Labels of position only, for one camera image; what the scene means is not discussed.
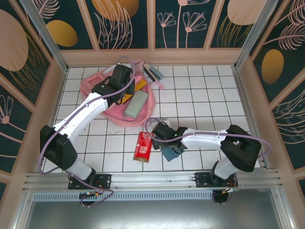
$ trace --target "gray soap bar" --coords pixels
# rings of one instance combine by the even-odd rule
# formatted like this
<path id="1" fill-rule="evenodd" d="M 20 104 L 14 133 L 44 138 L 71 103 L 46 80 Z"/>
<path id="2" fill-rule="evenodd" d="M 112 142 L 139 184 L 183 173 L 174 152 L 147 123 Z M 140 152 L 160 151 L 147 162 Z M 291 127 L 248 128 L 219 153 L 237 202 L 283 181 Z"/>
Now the gray soap bar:
<path id="1" fill-rule="evenodd" d="M 130 118 L 138 117 L 140 111 L 142 110 L 146 100 L 148 98 L 148 94 L 143 91 L 136 91 L 130 101 L 128 107 L 125 110 L 125 115 Z"/>

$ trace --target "grout line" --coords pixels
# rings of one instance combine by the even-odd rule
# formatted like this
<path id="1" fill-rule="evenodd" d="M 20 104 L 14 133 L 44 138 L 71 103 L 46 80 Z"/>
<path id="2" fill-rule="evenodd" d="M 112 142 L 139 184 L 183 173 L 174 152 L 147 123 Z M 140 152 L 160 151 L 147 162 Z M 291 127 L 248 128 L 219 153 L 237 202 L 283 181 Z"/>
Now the grout line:
<path id="1" fill-rule="evenodd" d="M 108 122 L 109 122 L 109 120 L 107 120 L 107 124 L 106 124 L 106 137 L 105 137 L 104 159 L 103 159 L 102 172 L 104 171 L 104 162 L 105 162 L 105 152 L 106 152 L 106 143 L 107 143 Z"/>

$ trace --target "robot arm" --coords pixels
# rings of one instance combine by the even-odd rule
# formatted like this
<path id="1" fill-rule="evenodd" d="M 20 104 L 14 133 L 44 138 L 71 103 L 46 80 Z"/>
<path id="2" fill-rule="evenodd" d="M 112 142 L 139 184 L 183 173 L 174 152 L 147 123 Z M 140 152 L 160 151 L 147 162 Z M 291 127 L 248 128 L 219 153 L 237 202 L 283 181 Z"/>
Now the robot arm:
<path id="1" fill-rule="evenodd" d="M 170 140 L 186 135 L 180 140 L 171 142 L 153 140 L 153 147 L 160 148 L 168 161 L 191 148 L 223 151 L 227 158 L 217 161 L 210 173 L 211 180 L 216 185 L 239 170 L 252 172 L 262 146 L 257 140 L 242 137 L 250 135 L 237 125 L 231 125 L 227 130 L 214 132 L 192 130 L 187 127 L 179 127 L 175 131 L 165 122 L 159 122 L 152 133 L 161 140 Z M 235 134 L 240 137 L 230 137 L 225 134 Z"/>

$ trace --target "small object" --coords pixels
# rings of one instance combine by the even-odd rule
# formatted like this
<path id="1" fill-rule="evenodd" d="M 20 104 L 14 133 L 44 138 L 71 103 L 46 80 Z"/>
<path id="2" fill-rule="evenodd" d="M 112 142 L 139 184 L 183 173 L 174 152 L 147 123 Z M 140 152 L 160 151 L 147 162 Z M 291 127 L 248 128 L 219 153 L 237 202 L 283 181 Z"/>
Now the small object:
<path id="1" fill-rule="evenodd" d="M 144 79 L 141 79 L 135 86 L 134 88 L 134 92 L 141 90 L 145 85 L 147 84 L 147 82 Z M 131 99 L 132 94 L 125 94 L 123 100 L 122 100 L 122 104 L 125 104 L 129 99 Z"/>
<path id="2" fill-rule="evenodd" d="M 138 117 L 147 98 L 148 98 L 148 94 L 146 92 L 136 91 L 136 93 L 133 95 L 132 100 L 130 101 L 128 107 L 126 108 L 124 114 L 130 118 Z"/>
<path id="3" fill-rule="evenodd" d="M 144 64 L 144 71 L 153 82 L 163 79 L 163 75 L 161 74 L 161 72 L 159 72 L 149 63 Z"/>
<path id="4" fill-rule="evenodd" d="M 139 162 L 149 162 L 152 148 L 152 139 L 146 132 L 140 132 L 135 148 L 133 160 Z"/>

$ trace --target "yellow oval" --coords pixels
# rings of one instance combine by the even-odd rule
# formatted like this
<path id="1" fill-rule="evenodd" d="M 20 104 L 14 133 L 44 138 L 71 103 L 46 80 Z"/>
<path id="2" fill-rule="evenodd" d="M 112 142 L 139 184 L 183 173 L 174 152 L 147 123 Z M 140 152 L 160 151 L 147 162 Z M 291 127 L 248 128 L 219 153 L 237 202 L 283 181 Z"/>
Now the yellow oval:
<path id="1" fill-rule="evenodd" d="M 71 47 L 77 43 L 77 33 L 68 23 L 61 20 L 53 20 L 47 24 L 55 42 L 64 47 Z"/>
<path id="2" fill-rule="evenodd" d="M 122 21 L 124 17 L 119 17 L 120 11 L 117 2 L 122 10 L 126 9 L 130 18 L 138 11 L 139 0 L 92 0 L 96 10 L 104 18 L 112 21 Z"/>
<path id="3" fill-rule="evenodd" d="M 265 0 L 230 0 L 228 18 L 236 25 L 251 25 L 264 6 Z"/>
<path id="4" fill-rule="evenodd" d="M 19 22 L 0 10 L 0 66 L 9 71 L 19 71 L 28 58 L 27 34 Z"/>
<path id="5" fill-rule="evenodd" d="M 284 57 L 282 53 L 276 49 L 269 50 L 262 64 L 263 80 L 267 84 L 275 83 L 280 77 L 284 67 Z"/>

